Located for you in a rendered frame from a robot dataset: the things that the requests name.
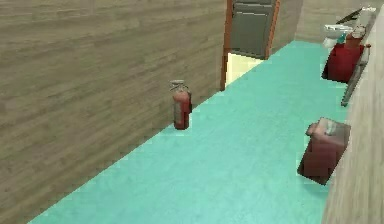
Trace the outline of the red fire extinguisher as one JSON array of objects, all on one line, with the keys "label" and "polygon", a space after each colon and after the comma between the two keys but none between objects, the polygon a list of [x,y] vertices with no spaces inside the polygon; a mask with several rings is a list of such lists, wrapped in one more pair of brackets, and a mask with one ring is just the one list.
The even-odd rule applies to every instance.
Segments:
[{"label": "red fire extinguisher", "polygon": [[177,130],[186,130],[192,112],[192,94],[183,80],[171,80],[170,84],[173,92],[174,127]]}]

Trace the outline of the dark red bin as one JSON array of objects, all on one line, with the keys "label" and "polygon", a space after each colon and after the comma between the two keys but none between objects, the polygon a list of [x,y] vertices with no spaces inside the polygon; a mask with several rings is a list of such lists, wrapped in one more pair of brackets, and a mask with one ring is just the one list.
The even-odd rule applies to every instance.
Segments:
[{"label": "dark red bin", "polygon": [[351,126],[321,117],[312,123],[306,135],[310,137],[297,173],[325,185],[345,152]]}]

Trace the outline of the grey room door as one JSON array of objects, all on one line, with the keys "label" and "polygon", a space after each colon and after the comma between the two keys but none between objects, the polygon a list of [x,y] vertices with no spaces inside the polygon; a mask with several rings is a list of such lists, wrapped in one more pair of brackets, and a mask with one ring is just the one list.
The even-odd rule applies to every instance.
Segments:
[{"label": "grey room door", "polygon": [[231,52],[256,59],[266,57],[276,0],[233,0]]}]

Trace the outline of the grey leaning pole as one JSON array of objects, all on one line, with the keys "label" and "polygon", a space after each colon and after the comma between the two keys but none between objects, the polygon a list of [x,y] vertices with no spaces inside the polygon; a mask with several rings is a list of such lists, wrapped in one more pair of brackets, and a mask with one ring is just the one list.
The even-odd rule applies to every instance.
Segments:
[{"label": "grey leaning pole", "polygon": [[371,45],[370,44],[366,44],[364,46],[364,50],[363,50],[363,53],[362,55],[360,56],[359,60],[357,61],[357,64],[356,64],[356,67],[354,69],[354,72],[348,82],[348,85],[347,85],[347,88],[346,88],[346,91],[344,93],[344,96],[341,100],[341,105],[343,107],[346,107],[349,103],[349,100],[357,86],[357,83],[359,82],[360,80],[360,77],[366,67],[366,65],[368,64],[368,61],[369,61],[369,57],[370,57],[370,50],[371,50]]}]

